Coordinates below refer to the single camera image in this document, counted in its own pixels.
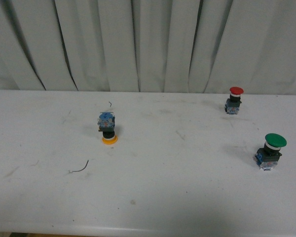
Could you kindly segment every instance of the curtain fold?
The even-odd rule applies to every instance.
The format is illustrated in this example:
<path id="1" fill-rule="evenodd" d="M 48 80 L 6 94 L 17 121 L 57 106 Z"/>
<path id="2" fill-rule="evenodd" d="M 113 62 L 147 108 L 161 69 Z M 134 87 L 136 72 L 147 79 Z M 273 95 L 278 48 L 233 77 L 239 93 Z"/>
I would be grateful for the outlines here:
<path id="1" fill-rule="evenodd" d="M 296 94 L 296 0 L 234 0 L 206 93 Z"/>
<path id="2" fill-rule="evenodd" d="M 296 94 L 296 0 L 0 0 L 0 89 Z"/>
<path id="3" fill-rule="evenodd" d="M 78 90 L 109 91 L 98 2 L 56 0 L 55 3 Z"/>
<path id="4" fill-rule="evenodd" d="M 171 10 L 164 92 L 188 92 L 199 0 L 174 0 Z"/>
<path id="5" fill-rule="evenodd" d="M 9 89 L 44 90 L 38 77 L 34 73 L 22 47 L 13 30 L 2 4 L 0 4 L 0 71 L 8 69 L 6 82 L 1 83 L 9 86 Z"/>
<path id="6" fill-rule="evenodd" d="M 141 92 L 163 92 L 172 0 L 133 1 L 137 72 Z"/>
<path id="7" fill-rule="evenodd" d="M 130 0 L 100 0 L 99 14 L 111 91 L 139 91 Z"/>

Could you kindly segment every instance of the green push button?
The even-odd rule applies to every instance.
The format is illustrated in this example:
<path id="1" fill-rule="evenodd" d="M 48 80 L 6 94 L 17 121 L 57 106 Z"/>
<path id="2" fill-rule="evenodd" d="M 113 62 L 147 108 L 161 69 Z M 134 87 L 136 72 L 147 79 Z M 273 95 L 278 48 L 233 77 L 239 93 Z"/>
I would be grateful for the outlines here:
<path id="1" fill-rule="evenodd" d="M 265 136 L 266 141 L 268 144 L 274 147 L 284 147 L 287 145 L 287 141 L 284 137 L 281 135 L 278 135 L 276 133 L 269 133 Z"/>

